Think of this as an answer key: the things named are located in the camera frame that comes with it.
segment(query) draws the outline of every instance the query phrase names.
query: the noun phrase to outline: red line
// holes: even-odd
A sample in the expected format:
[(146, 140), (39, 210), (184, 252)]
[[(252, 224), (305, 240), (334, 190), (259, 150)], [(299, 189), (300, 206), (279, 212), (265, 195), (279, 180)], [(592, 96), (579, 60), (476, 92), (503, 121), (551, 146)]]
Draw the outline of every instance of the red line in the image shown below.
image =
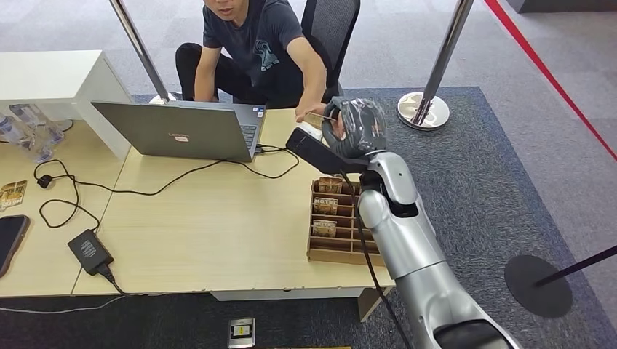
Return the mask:
[(529, 58), (533, 61), (533, 63), (536, 64), (538, 69), (540, 69), (542, 74), (544, 74), (544, 76), (549, 80), (551, 85), (553, 85), (553, 87), (557, 90), (557, 92), (559, 92), (561, 97), (563, 97), (565, 102), (572, 108), (574, 113), (578, 115), (578, 117), (581, 119), (583, 124), (587, 126), (589, 131), (592, 132), (592, 134), (596, 137), (596, 139), (600, 142), (600, 144), (602, 144), (602, 146), (613, 157), (613, 159), (617, 161), (617, 155), (615, 154), (613, 149), (611, 149), (610, 146), (604, 141), (602, 136), (600, 136), (600, 133), (598, 133), (598, 131), (594, 128), (592, 123), (589, 122), (587, 117), (585, 117), (581, 109), (579, 109), (578, 106), (576, 106), (574, 101), (570, 98), (570, 96), (568, 96), (568, 94), (563, 89), (563, 87), (561, 87), (560, 83), (557, 82), (556, 78), (553, 76), (553, 74), (551, 74), (551, 72), (546, 67), (546, 65), (544, 65), (544, 62), (542, 62), (542, 60), (540, 59), (536, 51), (533, 50), (531, 45), (529, 45), (529, 42), (527, 41), (527, 39), (525, 39), (525, 37), (522, 35), (520, 30), (514, 24), (514, 22), (512, 22), (512, 19), (508, 17), (508, 14), (506, 14), (506, 11), (503, 10), (503, 7), (501, 7), (501, 5), (497, 2), (497, 0), (485, 0), (485, 2), (486, 2), (486, 5), (488, 5), (489, 8), (493, 11), (493, 13), (495, 13), (495, 16), (497, 16), (497, 18), (501, 21), (501, 24), (503, 24), (503, 26), (506, 27), (506, 29), (510, 32), (514, 40), (516, 40), (517, 43), (523, 49), (523, 51), (525, 51), (527, 56), (529, 56)]

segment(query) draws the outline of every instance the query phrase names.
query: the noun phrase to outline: wooden organizer box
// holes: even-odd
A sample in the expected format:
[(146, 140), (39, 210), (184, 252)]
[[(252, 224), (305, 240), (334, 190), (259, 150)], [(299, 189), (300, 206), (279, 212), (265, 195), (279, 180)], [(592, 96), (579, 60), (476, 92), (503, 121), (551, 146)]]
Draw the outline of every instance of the wooden organizer box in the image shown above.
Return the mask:
[[(360, 233), (356, 224), (354, 206), (351, 202), (351, 190), (343, 183), (341, 194), (318, 193), (319, 180), (313, 181), (311, 195), (311, 227), (308, 229), (308, 260), (322, 262), (337, 262), (347, 264), (366, 265), (366, 258), (362, 249)], [(353, 182), (356, 204), (360, 196), (360, 184)], [(336, 216), (315, 213), (313, 205), (315, 198), (335, 198), (338, 200)], [(336, 221), (336, 235), (334, 238), (314, 236), (313, 220)], [(373, 265), (384, 266), (383, 258), (379, 254), (377, 244), (373, 240), (370, 230), (362, 229), (366, 238), (370, 261)]]

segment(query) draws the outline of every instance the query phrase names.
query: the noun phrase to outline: black mesh chair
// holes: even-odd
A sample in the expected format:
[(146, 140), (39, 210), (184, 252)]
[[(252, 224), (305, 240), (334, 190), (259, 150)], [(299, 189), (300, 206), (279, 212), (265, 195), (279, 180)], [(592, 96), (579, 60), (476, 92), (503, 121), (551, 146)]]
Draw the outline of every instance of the black mesh chair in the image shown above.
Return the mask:
[(359, 12), (360, 0), (307, 0), (304, 7), (302, 31), (327, 69), (325, 103), (343, 94), (338, 77)]

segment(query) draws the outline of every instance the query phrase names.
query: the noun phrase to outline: water bottle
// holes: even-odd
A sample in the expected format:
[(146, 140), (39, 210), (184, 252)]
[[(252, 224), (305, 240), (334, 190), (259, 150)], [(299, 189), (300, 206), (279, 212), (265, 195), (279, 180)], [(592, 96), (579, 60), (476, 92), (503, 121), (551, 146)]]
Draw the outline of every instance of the water bottle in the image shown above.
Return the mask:
[(47, 142), (37, 137), (35, 131), (28, 127), (20, 127), (11, 117), (0, 113), (0, 135), (8, 142), (26, 152), (36, 163), (50, 160), (53, 152)]
[(64, 132), (49, 120), (43, 112), (34, 104), (13, 104), (9, 109), (30, 128), (42, 129), (42, 133), (49, 135), (52, 144), (58, 144), (64, 139)]

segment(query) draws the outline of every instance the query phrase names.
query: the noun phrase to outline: laptop logo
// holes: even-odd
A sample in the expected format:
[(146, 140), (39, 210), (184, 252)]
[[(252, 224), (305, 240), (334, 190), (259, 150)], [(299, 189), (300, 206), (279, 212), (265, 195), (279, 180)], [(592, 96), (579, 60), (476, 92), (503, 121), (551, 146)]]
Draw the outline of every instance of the laptop logo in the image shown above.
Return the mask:
[(188, 142), (188, 135), (182, 135), (180, 133), (168, 133), (170, 137), (174, 137), (174, 139), (178, 142)]

